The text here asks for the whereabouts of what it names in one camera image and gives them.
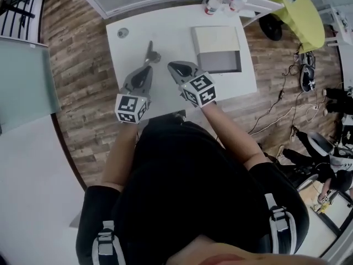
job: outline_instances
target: black shirt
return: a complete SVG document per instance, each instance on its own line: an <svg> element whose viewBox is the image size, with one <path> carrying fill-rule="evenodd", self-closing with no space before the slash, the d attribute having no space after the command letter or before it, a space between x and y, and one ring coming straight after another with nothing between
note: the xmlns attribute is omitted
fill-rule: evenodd
<svg viewBox="0 0 353 265"><path fill-rule="evenodd" d="M248 172L193 123L148 126L124 191L86 191L77 237L80 264L92 264L92 243L104 220L114 220L127 264L162 264L201 234L258 252L270 232L268 192L294 216L298 249L308 231L307 208L272 163Z"/></svg>

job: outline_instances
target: buckle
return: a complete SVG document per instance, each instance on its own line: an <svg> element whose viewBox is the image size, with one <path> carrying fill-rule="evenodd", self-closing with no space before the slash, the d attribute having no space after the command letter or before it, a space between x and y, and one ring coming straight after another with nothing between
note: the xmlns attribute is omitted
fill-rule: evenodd
<svg viewBox="0 0 353 265"><path fill-rule="evenodd" d="M272 219L276 224L277 232L282 232L289 228L286 221L286 208L281 207L272 211Z"/></svg>

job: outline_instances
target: parquet floor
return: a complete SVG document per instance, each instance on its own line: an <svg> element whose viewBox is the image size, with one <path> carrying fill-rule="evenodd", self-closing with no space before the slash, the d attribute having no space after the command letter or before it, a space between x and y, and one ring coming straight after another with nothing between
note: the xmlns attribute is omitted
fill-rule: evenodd
<svg viewBox="0 0 353 265"><path fill-rule="evenodd" d="M159 5L140 9L128 15L148 10L173 6ZM110 146L119 132L114 105L118 87L111 61L104 21L85 0L45 0L41 28L41 42L50 48L61 111L57 113L60 128L77 168L86 184L99 181ZM257 118L266 113L276 102L284 83L282 73L293 63L293 53L299 45L296 36L284 28L281 41L266 38L258 23L246 27L250 52L256 73L258 91L247 96L218 102L218 105L246 131L254 126ZM323 100L321 91L325 87L336 87L341 82L341 71L337 51L334 47L323 47L315 52L317 98L315 92L302 93L297 101L300 107L306 103L316 104ZM254 131L258 131L293 106L300 93L299 76L288 76L285 95L274 106L271 113L262 118ZM313 129L328 137L335 133L337 115L323 117L324 105L315 118L311 109L297 109L294 123L303 131ZM294 109L289 115L263 132L254 135L269 154L276 155L280 145L285 144L303 151L298 143L289 143L290 126ZM209 123L199 110L188 111L188 120L203 126L214 134Z"/></svg>

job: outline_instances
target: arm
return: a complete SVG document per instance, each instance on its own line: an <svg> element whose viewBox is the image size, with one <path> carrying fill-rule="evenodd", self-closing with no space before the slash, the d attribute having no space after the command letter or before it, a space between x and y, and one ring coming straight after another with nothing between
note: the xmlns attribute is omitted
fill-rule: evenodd
<svg viewBox="0 0 353 265"><path fill-rule="evenodd" d="M319 200L322 200L324 198L324 196L327 194L327 192L330 189L330 184L331 184L331 179L327 179L327 181L324 183L322 191L318 197Z"/></svg>
<svg viewBox="0 0 353 265"><path fill-rule="evenodd" d="M122 191L130 174L135 152L136 124L122 123L103 170L101 185Z"/></svg>
<svg viewBox="0 0 353 265"><path fill-rule="evenodd" d="M210 103L202 107L201 110L223 145L233 152L236 159L247 170L259 163L267 162L256 141L233 122L217 105Z"/></svg>

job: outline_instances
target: bottle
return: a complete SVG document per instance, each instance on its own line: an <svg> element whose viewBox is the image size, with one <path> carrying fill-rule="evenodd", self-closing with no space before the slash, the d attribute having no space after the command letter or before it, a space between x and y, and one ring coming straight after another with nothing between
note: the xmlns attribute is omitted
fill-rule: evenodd
<svg viewBox="0 0 353 265"><path fill-rule="evenodd" d="M241 9L245 7L245 4L247 3L248 0L232 0L229 3L229 8L231 11L239 13Z"/></svg>
<svg viewBox="0 0 353 265"><path fill-rule="evenodd" d="M208 0L206 4L205 13L207 15L213 15L216 10L222 5L223 0Z"/></svg>

